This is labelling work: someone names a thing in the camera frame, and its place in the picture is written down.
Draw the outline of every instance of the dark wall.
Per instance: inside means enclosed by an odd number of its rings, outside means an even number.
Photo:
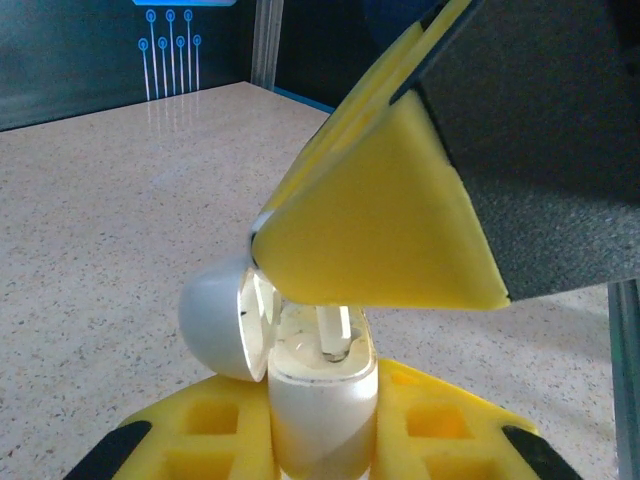
[[[436,0],[285,0],[276,86],[337,106]]]
[[[178,36],[185,38],[185,93],[249,78],[255,0],[239,0],[226,7],[203,7],[213,2],[202,0],[152,3],[156,6],[136,5],[132,0],[0,0],[0,130],[163,98],[160,37],[167,39],[167,95],[173,95],[169,10],[175,14],[176,94],[183,91]],[[187,10],[190,22],[185,20]],[[148,20],[154,16],[151,24]],[[197,47],[196,35],[200,36]],[[148,48],[143,52],[140,47],[145,42]]]

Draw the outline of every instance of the black panel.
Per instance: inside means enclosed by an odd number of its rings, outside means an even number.
[[[143,55],[138,42],[150,42],[151,8],[159,80],[164,97],[160,36],[170,37],[166,14],[173,22],[174,64],[179,69],[177,36],[188,37],[184,1],[169,6],[136,6],[132,0],[0,0],[0,130],[46,122],[147,100]],[[232,7],[191,7],[192,90],[196,89],[198,47],[200,88],[249,78],[255,0]],[[156,98],[152,48],[146,52],[150,99]],[[168,94],[173,95],[170,47],[165,51]],[[183,53],[185,91],[188,49]],[[177,92],[180,93],[178,81]]]
[[[276,85],[336,107],[436,0],[287,0]]]
[[[398,95],[423,98],[511,297],[636,276],[640,135],[610,12],[475,3]]]
[[[111,480],[151,430],[149,422],[133,422],[107,434],[64,480]]]
[[[513,426],[502,431],[540,480],[582,480],[544,438]]]

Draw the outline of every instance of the white countertop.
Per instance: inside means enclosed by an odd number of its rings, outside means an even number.
[[[126,416],[209,375],[177,331],[182,283],[244,247],[325,118],[236,84],[0,133],[0,478],[62,478]],[[606,298],[369,319],[381,356],[532,419],[604,480]]]

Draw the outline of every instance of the speckled countertop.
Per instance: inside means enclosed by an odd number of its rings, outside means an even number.
[[[0,478],[61,478],[208,375],[177,331],[185,276],[243,247],[325,117],[236,84],[0,133]],[[615,478],[604,287],[369,318],[382,356],[531,418],[585,478]]]

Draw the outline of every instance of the open case lid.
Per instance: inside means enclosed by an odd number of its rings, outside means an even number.
[[[180,329],[191,352],[216,373],[259,382],[275,339],[281,298],[247,256],[225,259],[184,287]]]

